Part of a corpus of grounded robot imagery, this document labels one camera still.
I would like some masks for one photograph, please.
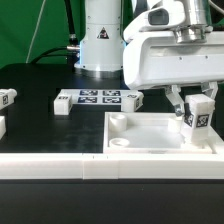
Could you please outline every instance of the white plastic part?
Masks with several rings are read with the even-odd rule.
[[[110,129],[111,117],[125,115],[127,128],[122,132]],[[212,154],[224,143],[209,127],[207,140],[199,144],[185,144],[184,137],[168,128],[174,114],[122,113],[106,112],[104,126],[104,153],[149,153],[149,154]],[[122,141],[113,144],[114,139],[125,139],[128,144],[122,147]]]
[[[121,38],[121,0],[85,0],[86,34],[80,43],[76,68],[118,71],[123,66],[125,42]]]
[[[15,89],[0,89],[0,109],[14,103],[14,98],[17,96]]]
[[[113,114],[110,116],[109,129],[113,132],[125,131],[127,128],[127,117],[124,114]]]
[[[124,138],[113,138],[109,141],[109,146],[116,149],[128,147],[130,142]]]
[[[144,95],[141,92],[136,94],[129,94],[122,99],[121,111],[123,112],[135,112],[143,105]]]
[[[168,24],[151,25],[149,23],[149,14],[158,10],[167,11],[167,13],[169,14]],[[136,38],[136,35],[138,35],[139,32],[161,31],[165,29],[170,29],[172,27],[177,27],[185,21],[185,18],[186,17],[183,3],[179,1],[170,0],[169,4],[165,4],[164,6],[160,6],[158,8],[143,12],[136,19],[134,19],[124,30],[124,40],[128,43],[131,42],[133,39]]]
[[[181,134],[185,141],[197,144],[209,136],[215,101],[204,94],[196,94],[186,96],[185,102],[189,104],[190,114],[185,115]]]
[[[54,100],[55,115],[69,115],[72,108],[72,95],[59,94]]]
[[[224,32],[208,33],[206,39],[177,44],[172,31],[139,34],[124,51],[125,83],[130,89],[150,89],[223,81]]]
[[[5,117],[0,116],[0,139],[3,137],[5,132],[6,132]]]

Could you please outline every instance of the green backdrop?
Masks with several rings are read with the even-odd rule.
[[[0,0],[0,68],[25,63],[43,0]],[[75,29],[80,40],[85,34],[84,0],[71,0]],[[124,0],[124,26],[131,18],[131,5]],[[47,0],[31,59],[44,51],[68,44],[68,25],[64,0]],[[41,62],[66,63],[65,58]]]

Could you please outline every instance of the black and white pattern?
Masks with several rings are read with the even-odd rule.
[[[188,124],[190,127],[192,127],[193,121],[194,121],[194,115],[193,114],[186,115],[185,118],[184,118],[184,122],[186,124]]]
[[[209,115],[199,115],[197,119],[197,128],[207,127],[208,126]]]
[[[3,100],[3,105],[7,105],[9,103],[8,95],[3,96],[2,100]]]
[[[97,90],[80,90],[80,96],[97,96]]]
[[[103,103],[121,103],[121,98],[120,97],[103,97]]]
[[[121,92],[119,90],[104,90],[104,96],[120,96]]]
[[[97,103],[97,97],[79,97],[78,103],[94,104]]]

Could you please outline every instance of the white cube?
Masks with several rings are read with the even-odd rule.
[[[54,114],[55,115],[69,115],[72,108],[72,95],[59,94],[54,100]]]
[[[186,96],[185,102],[189,103],[190,113],[185,115],[181,134],[190,142],[206,140],[215,109],[215,101],[204,94],[197,94]]]
[[[122,98],[121,111],[123,112],[135,112],[143,105],[144,95],[141,92],[129,94]]]

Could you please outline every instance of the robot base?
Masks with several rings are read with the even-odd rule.
[[[74,68],[76,74],[88,76],[92,78],[112,79],[123,76],[123,70],[117,71],[90,71],[82,68]]]

